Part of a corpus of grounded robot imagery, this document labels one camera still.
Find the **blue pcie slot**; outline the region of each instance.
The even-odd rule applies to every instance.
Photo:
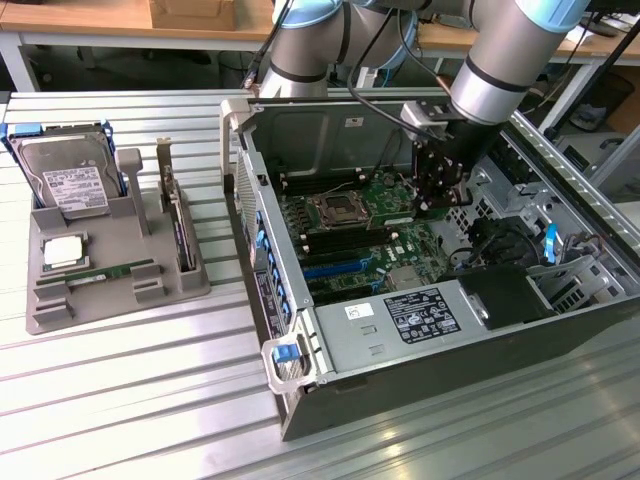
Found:
[[[304,278],[312,280],[314,278],[333,277],[335,275],[342,275],[345,273],[360,273],[369,268],[369,264],[373,260],[373,255],[369,258],[362,260],[356,260],[354,262],[339,263],[337,265],[331,265],[329,267],[317,267],[305,270]]]

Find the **cardboard box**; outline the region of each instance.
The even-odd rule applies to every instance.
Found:
[[[235,30],[234,0],[149,0],[154,28]]]

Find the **hard drive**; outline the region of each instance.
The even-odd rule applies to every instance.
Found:
[[[36,205],[57,206],[73,220],[108,213],[107,200],[126,193],[111,133],[107,123],[3,125],[1,140],[22,168]]]

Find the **cpu socket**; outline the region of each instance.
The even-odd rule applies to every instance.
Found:
[[[313,197],[322,225],[327,228],[363,223],[369,220],[367,209],[355,192],[323,193]]]

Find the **robotic arm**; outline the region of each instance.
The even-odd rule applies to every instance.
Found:
[[[401,120],[414,133],[413,180],[421,211],[471,201],[465,181],[548,63],[589,0],[292,0],[274,40],[262,97],[326,95],[331,63],[394,68],[418,18],[466,17],[479,34],[446,106],[408,102]],[[274,17],[287,5],[276,2]],[[388,21],[389,10],[399,21]],[[377,41],[371,46],[374,35]],[[429,135],[415,133],[429,132]]]

